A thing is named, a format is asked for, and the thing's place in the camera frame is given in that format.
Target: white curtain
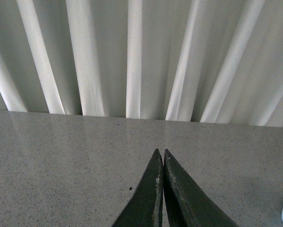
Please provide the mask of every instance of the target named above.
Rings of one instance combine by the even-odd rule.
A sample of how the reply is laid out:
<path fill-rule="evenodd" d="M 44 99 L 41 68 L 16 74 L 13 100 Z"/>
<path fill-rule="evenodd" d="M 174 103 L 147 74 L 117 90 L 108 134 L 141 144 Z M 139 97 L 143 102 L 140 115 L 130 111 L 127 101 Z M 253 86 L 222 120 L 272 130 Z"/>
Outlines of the white curtain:
<path fill-rule="evenodd" d="M 283 0 L 0 0 L 0 109 L 283 127 Z"/>

